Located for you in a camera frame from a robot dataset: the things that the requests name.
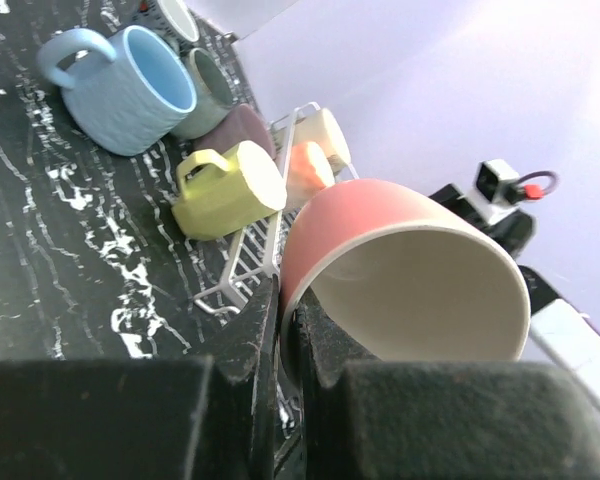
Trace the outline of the cream floral mug green inside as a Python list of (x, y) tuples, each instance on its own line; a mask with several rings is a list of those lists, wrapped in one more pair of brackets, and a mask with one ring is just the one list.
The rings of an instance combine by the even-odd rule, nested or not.
[(315, 142), (325, 154), (334, 174), (351, 164), (351, 153), (334, 114), (321, 108), (295, 124), (294, 144)]

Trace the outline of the light blue mug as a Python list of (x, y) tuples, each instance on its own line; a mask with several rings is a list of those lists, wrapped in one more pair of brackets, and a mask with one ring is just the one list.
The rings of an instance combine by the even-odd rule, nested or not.
[(118, 156), (143, 153), (196, 107), (183, 63), (142, 26), (109, 38), (87, 28), (64, 31), (39, 49), (36, 62), (80, 129)]

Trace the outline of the mauve purple mug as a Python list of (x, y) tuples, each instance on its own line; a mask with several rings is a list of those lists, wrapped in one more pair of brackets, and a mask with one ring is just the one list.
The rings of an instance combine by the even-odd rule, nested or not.
[(242, 141), (253, 141), (276, 159), (277, 150), (268, 125), (248, 104), (233, 107), (212, 131), (193, 141), (193, 149), (213, 149), (224, 154)]

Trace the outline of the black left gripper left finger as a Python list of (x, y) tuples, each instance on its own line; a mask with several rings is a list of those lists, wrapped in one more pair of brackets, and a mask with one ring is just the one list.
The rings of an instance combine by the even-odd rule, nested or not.
[(270, 479), (279, 283), (199, 355), (0, 362), (0, 479)]

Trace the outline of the pink mug cream inside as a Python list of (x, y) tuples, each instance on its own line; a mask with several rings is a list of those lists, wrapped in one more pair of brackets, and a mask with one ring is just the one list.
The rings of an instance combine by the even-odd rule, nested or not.
[(337, 183), (292, 224), (280, 266), (281, 360), (304, 294), (385, 361), (515, 361), (531, 304), (514, 259), (444, 206), (379, 179)]

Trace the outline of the grey green mug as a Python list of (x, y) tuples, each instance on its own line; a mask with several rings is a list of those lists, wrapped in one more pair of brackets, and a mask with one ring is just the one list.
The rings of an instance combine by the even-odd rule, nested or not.
[(207, 50), (194, 48), (182, 61), (194, 85), (196, 106), (171, 134), (182, 140), (193, 140), (217, 127), (235, 101), (227, 75)]

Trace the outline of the salmon pink speckled mug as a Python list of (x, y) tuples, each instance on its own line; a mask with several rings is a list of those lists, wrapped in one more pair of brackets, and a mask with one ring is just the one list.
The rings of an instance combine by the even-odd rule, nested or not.
[(301, 208), (321, 190), (334, 184), (331, 165), (316, 142), (303, 142), (292, 147), (287, 174), (286, 210)]

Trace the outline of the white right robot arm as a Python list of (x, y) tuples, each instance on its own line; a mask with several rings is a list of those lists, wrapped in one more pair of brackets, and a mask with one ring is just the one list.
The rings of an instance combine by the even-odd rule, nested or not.
[[(490, 225), (453, 184), (430, 198), (487, 234), (514, 258), (535, 234), (534, 217), (519, 206)], [(519, 268), (531, 298), (531, 343), (575, 377), (600, 416), (600, 333), (536, 270), (525, 265)]]

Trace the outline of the yellow green mug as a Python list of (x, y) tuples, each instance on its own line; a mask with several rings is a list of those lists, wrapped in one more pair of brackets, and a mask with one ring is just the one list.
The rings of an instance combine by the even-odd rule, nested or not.
[(176, 168), (179, 196), (172, 206), (182, 233), (214, 240), (269, 217), (286, 206), (286, 182), (274, 160), (253, 141), (220, 154), (191, 153)]

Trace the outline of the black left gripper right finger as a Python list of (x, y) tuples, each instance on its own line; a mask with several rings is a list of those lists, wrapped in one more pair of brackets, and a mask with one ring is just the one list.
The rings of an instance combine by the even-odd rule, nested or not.
[(310, 479), (600, 479), (600, 429), (543, 363), (382, 362), (303, 295), (292, 328)]

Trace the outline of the small white grey mug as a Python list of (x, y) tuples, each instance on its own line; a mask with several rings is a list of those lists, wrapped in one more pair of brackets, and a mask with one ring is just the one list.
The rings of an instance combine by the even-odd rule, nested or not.
[(193, 49), (200, 36), (195, 19), (181, 0), (141, 1), (130, 22), (152, 30), (179, 54)]

